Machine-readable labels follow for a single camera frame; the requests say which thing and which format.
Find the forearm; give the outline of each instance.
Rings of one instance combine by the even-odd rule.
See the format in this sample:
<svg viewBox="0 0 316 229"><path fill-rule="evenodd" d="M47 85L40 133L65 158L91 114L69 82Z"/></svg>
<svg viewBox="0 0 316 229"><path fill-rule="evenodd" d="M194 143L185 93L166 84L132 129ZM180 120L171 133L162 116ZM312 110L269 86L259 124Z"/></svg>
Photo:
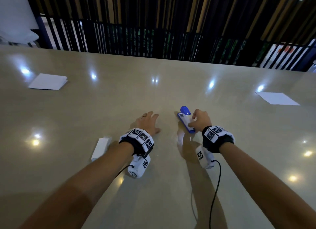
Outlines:
<svg viewBox="0 0 316 229"><path fill-rule="evenodd" d="M93 207L131 157L123 142L68 179L21 228L81 228Z"/></svg>
<svg viewBox="0 0 316 229"><path fill-rule="evenodd" d="M219 150L275 228L316 228L316 212L278 177L234 144Z"/></svg>

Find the table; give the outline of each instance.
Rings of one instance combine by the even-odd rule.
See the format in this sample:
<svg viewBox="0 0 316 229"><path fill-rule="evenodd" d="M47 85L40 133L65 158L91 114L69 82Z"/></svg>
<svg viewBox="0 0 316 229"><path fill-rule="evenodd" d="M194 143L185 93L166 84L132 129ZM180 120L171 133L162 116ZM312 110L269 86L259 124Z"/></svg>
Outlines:
<svg viewBox="0 0 316 229"><path fill-rule="evenodd" d="M29 89L39 73L69 82L59 91ZM207 228L219 167L200 167L193 148L202 136L190 138L175 115L184 105L208 111L236 145L316 209L315 82L312 73L1 46L1 227L20 225L89 164L100 137L118 140L153 110L162 132L148 169L140 179L119 175L83 228ZM270 105L258 88L301 106ZM314 154L304 157L307 150ZM222 156L215 158L222 178L213 228L272 228Z"/></svg>

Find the wrist-mounted device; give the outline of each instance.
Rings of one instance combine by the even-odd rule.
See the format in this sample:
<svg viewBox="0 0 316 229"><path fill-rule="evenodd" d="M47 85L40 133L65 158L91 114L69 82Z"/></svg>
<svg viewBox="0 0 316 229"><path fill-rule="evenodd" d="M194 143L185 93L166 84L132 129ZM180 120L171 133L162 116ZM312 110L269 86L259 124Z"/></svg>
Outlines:
<svg viewBox="0 0 316 229"><path fill-rule="evenodd" d="M234 135L219 126L207 126L202 131L203 147L212 153L220 153L219 148L223 143L235 143Z"/></svg>
<svg viewBox="0 0 316 229"><path fill-rule="evenodd" d="M126 134L120 137L121 142L128 142L134 147L133 155L142 156L146 158L147 155L152 151L154 146L154 140L151 135L143 129L133 128Z"/></svg>

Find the beige tabletop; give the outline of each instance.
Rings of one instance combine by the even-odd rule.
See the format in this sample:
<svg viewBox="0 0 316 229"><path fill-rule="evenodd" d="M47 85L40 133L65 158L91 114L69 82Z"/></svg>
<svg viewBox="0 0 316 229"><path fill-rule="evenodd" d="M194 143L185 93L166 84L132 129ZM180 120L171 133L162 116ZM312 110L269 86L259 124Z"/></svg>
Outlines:
<svg viewBox="0 0 316 229"><path fill-rule="evenodd" d="M39 73L69 81L59 91L29 89ZM301 106L270 105L258 88ZM0 100L3 229L21 224L89 164L99 138L118 140L150 110L160 114L162 132L147 170L140 179L119 175L83 228L208 228L219 167L200 167L193 150L202 136L190 138L175 115L184 105L208 111L316 209L316 74L1 46ZM212 228L272 228L223 157L215 158L222 178Z"/></svg>

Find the sheet of paper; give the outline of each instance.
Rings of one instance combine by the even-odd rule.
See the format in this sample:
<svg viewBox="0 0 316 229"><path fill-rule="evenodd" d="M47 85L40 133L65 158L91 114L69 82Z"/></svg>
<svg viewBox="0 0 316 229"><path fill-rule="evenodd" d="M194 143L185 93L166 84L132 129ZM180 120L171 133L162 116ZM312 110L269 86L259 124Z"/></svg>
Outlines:
<svg viewBox="0 0 316 229"><path fill-rule="evenodd" d="M39 74L29 88L59 90L66 82L66 76Z"/></svg>
<svg viewBox="0 0 316 229"><path fill-rule="evenodd" d="M278 105L297 105L299 104L286 96L284 93L277 92L256 92L260 97L266 100L270 104L278 104Z"/></svg>

